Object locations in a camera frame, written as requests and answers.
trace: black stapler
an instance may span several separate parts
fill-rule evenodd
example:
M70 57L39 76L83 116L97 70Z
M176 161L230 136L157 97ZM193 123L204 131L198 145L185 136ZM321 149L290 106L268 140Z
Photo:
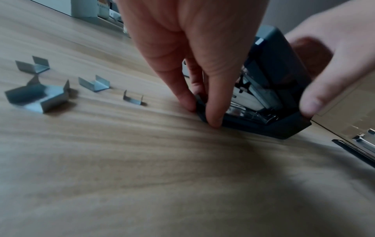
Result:
M233 91L223 127L287 139L311 125L299 102L311 77L282 32L259 28ZM196 111L205 117L205 102L197 96Z

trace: stapler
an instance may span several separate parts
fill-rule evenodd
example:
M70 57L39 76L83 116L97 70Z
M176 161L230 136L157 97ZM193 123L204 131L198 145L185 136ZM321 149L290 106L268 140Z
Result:
M275 27L262 25L239 73L223 127L287 139L311 125L299 102L311 77L292 47ZM205 101L196 112L204 122Z

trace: hand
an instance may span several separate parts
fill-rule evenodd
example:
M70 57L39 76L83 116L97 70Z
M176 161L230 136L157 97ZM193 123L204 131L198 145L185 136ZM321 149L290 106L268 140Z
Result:
M312 117L375 70L375 1L352 0L319 13L286 38L314 78L300 101L302 114Z
M141 54L189 111L208 94L206 118L220 127L267 0L117 0ZM190 70L193 93L182 74ZM208 76L208 91L202 71Z

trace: wood grain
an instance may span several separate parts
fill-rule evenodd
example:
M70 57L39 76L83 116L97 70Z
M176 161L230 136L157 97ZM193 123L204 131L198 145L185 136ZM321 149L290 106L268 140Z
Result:
M77 93L42 115L0 95L0 236L375 236L375 172L313 125L279 141L186 112L122 33L0 0L0 88ZM78 77L98 74L93 93ZM144 94L146 107L122 100Z

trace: wooden table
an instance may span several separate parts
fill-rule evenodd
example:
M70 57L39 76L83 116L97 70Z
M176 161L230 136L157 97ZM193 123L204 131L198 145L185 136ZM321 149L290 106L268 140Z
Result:
M375 236L375 170L313 125L286 141L215 130L186 112L121 32L0 0L0 88L78 94L42 115L0 96L0 236ZM93 93L78 77L98 74ZM146 107L122 100L144 94Z

